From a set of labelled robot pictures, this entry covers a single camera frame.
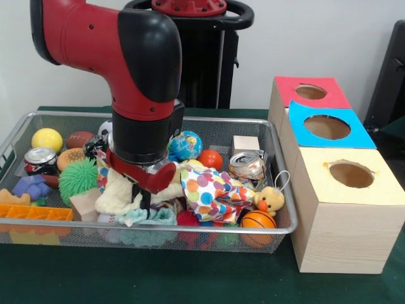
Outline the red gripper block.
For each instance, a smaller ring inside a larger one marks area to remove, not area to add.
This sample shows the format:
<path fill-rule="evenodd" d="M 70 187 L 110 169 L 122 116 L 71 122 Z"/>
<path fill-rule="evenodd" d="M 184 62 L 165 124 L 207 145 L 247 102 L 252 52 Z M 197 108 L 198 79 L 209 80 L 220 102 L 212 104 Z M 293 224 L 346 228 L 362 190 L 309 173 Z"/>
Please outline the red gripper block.
<path fill-rule="evenodd" d="M 173 162 L 165 158 L 150 166 L 129 163 L 116 156 L 109 148 L 106 159 L 111 168 L 135 182 L 132 184 L 131 203 L 140 205 L 140 208 L 147 212 L 150 212 L 151 193 L 157 194 L 166 189 L 177 169 Z"/>

